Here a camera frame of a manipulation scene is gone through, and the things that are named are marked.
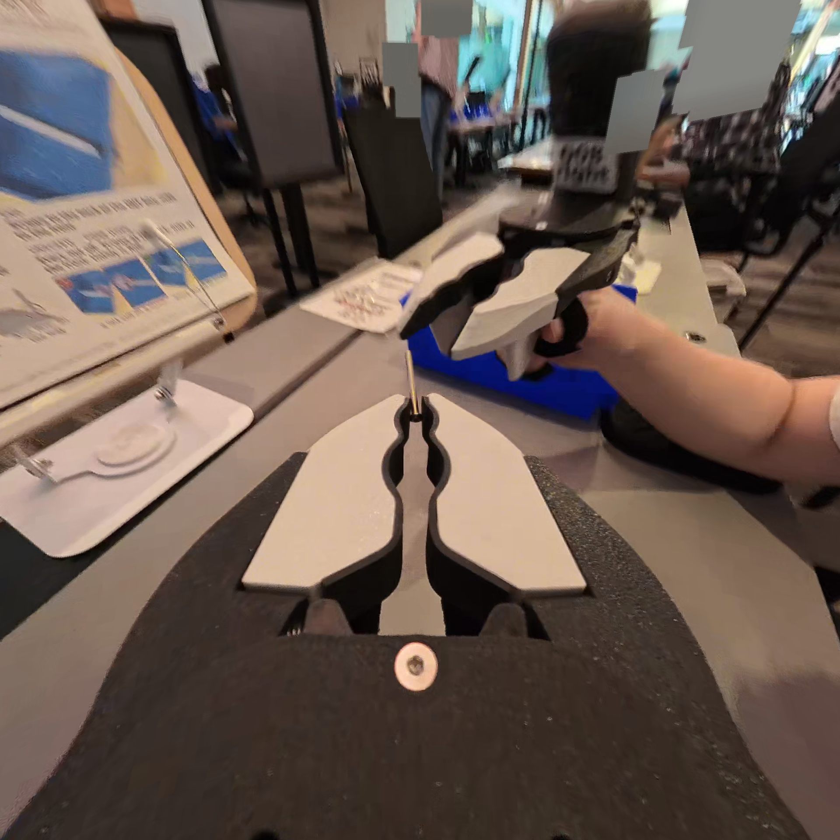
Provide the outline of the person's right hand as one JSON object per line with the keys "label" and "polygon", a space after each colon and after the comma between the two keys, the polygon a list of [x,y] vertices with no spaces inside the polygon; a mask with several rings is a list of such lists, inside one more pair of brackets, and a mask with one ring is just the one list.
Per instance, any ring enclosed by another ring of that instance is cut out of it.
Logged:
{"label": "person's right hand", "polygon": [[533,354],[526,373],[537,373],[549,364],[603,373],[619,361],[633,358],[662,331],[659,322],[640,311],[613,287],[584,292],[578,301],[588,318],[588,330],[579,349],[549,360]]}

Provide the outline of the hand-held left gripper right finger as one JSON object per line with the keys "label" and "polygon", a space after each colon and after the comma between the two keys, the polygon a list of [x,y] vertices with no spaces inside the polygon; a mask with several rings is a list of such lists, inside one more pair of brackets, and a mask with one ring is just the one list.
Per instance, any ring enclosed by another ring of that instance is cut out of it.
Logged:
{"label": "hand-held left gripper right finger", "polygon": [[478,634],[491,612],[586,593],[586,579],[525,455],[446,397],[423,398],[427,579],[447,634]]}

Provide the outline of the printed instruction sheet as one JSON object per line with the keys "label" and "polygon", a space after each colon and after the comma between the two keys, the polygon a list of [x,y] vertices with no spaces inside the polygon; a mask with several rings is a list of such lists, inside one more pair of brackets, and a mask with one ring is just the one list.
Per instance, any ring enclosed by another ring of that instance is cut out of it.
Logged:
{"label": "printed instruction sheet", "polygon": [[2,409],[255,295],[87,2],[2,2]]}

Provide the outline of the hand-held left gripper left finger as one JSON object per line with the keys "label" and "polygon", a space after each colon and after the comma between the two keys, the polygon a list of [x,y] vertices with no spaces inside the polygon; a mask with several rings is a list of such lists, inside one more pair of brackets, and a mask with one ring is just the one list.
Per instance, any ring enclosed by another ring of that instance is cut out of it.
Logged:
{"label": "hand-held left gripper left finger", "polygon": [[403,453],[411,400],[390,395],[305,454],[241,579],[246,592],[336,601],[351,628],[378,634],[403,572]]}

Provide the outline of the white cloth bag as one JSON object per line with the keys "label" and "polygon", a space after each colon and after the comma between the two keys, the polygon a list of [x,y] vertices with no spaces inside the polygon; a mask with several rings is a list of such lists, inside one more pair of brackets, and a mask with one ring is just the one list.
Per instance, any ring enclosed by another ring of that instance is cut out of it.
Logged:
{"label": "white cloth bag", "polygon": [[741,300],[747,297],[747,288],[741,275],[727,261],[701,257],[700,267],[707,289],[713,298]]}

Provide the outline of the black office chair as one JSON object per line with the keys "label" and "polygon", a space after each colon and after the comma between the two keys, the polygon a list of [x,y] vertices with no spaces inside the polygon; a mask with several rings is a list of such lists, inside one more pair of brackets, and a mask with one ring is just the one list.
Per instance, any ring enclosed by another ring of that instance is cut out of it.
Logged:
{"label": "black office chair", "polygon": [[775,256],[838,167],[839,100],[816,115],[774,164],[727,163],[686,189],[685,207],[700,255]]}
{"label": "black office chair", "polygon": [[387,108],[356,108],[343,111],[343,126],[378,254],[394,259],[444,222],[421,122]]}

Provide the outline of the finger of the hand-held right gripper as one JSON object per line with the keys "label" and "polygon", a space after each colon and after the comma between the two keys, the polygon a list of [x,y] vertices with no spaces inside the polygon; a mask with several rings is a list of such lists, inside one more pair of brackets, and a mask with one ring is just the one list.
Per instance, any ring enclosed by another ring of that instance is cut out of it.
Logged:
{"label": "finger of the hand-held right gripper", "polygon": [[504,246],[491,234],[473,234],[438,255],[406,299],[400,338],[430,329],[438,350],[451,357],[474,307],[501,283],[505,265]]}
{"label": "finger of the hand-held right gripper", "polygon": [[528,370],[541,330],[556,318],[558,289],[589,258],[575,248],[537,248],[518,273],[476,304],[452,349],[454,361],[493,352],[515,382]]}

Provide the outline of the person's right forearm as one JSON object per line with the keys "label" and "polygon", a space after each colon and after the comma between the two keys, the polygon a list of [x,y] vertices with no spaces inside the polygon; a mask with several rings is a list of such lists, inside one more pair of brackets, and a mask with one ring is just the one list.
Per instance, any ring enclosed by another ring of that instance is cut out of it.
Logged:
{"label": "person's right forearm", "polygon": [[623,373],[626,400],[686,449],[778,481],[838,486],[838,377],[787,379],[664,328]]}

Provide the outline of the laminated barcode sheet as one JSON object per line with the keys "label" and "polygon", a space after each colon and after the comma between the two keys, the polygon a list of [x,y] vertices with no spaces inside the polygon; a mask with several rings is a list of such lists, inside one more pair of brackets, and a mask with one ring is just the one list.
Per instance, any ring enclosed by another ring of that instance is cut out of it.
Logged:
{"label": "laminated barcode sheet", "polygon": [[392,332],[423,270],[372,258],[304,298],[299,309],[368,333]]}

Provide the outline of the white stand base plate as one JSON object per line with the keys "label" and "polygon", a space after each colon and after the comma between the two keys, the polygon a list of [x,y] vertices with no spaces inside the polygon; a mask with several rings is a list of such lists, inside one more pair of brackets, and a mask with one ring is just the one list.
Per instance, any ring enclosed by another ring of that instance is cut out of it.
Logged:
{"label": "white stand base plate", "polygon": [[[230,231],[172,121],[119,57],[229,253]],[[236,329],[255,304],[256,294],[2,409],[2,449],[15,460],[2,469],[2,525],[51,558],[77,556],[244,432],[252,410],[187,381],[182,363]]]}

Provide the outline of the black framed easel board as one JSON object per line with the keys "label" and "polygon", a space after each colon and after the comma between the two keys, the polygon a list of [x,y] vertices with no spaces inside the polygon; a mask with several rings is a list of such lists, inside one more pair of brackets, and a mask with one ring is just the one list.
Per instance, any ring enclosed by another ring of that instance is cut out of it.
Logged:
{"label": "black framed easel board", "polygon": [[211,194],[222,192],[214,147],[200,114],[180,39],[173,26],[100,14],[99,22],[114,46],[128,58],[169,113]]}
{"label": "black framed easel board", "polygon": [[261,194],[289,298],[298,296],[279,193],[298,269],[319,288],[302,186],[343,173],[319,2],[203,1],[238,135]]}

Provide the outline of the black floor stand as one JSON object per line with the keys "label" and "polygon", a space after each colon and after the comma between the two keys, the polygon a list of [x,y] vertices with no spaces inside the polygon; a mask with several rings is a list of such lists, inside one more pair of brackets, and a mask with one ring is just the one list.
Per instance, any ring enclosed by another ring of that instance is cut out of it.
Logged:
{"label": "black floor stand", "polygon": [[838,234],[838,213],[835,213],[828,220],[823,220],[822,222],[817,222],[816,217],[813,217],[813,221],[815,221],[815,224],[817,224],[818,226],[817,233],[808,243],[808,245],[804,248],[800,257],[794,262],[793,266],[788,270],[788,272],[782,279],[780,285],[777,286],[777,288],[770,295],[769,299],[764,303],[763,307],[759,310],[754,320],[750,323],[743,336],[741,336],[740,340],[738,341],[738,350],[740,352],[745,351],[749,347],[749,345],[761,331],[769,317],[781,304],[782,300],[784,299],[788,291],[792,288],[794,282],[803,272],[804,268],[806,268],[808,264],[817,255],[819,255],[819,253],[826,246],[826,243],[828,242],[829,238],[832,235]]}

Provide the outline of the row of distant blue bins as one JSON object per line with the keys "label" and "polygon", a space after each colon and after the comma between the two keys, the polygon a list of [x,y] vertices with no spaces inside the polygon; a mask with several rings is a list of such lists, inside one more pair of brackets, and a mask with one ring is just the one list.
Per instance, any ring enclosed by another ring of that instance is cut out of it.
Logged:
{"label": "row of distant blue bins", "polygon": [[466,104],[461,110],[450,112],[448,131],[450,133],[480,133],[487,130],[507,130],[520,123],[522,108],[505,109],[502,103],[483,101]]}

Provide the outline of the blue striped jacket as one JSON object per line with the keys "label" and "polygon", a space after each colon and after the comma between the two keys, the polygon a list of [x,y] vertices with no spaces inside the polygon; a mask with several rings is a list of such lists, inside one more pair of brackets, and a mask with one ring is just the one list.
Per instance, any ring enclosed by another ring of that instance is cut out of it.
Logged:
{"label": "blue striped jacket", "polygon": [[205,146],[209,168],[216,184],[216,192],[225,186],[225,176],[240,162],[236,123],[226,114],[207,84],[195,72],[191,73],[193,95],[206,135]]}

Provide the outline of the blue plastic bin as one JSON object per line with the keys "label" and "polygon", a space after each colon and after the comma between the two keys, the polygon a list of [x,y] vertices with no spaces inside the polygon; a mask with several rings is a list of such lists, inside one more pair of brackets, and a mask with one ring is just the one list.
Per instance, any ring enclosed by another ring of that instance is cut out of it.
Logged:
{"label": "blue plastic bin", "polygon": [[438,348],[431,327],[415,333],[407,345],[414,365],[423,371],[584,421],[593,419],[602,410],[614,408],[618,402],[616,391],[593,371],[550,366],[547,373],[510,381],[504,365],[493,353],[451,360]]}

